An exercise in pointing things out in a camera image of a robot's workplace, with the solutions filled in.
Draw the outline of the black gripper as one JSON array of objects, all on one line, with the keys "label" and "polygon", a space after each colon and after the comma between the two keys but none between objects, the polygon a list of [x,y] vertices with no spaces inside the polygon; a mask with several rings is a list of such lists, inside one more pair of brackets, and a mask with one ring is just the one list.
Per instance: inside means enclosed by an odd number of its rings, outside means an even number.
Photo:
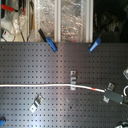
[{"label": "black gripper", "polygon": [[122,94],[106,90],[104,93],[104,98],[103,100],[108,103],[109,101],[113,101],[116,103],[119,103],[121,105],[128,105],[128,97],[123,96]]}]

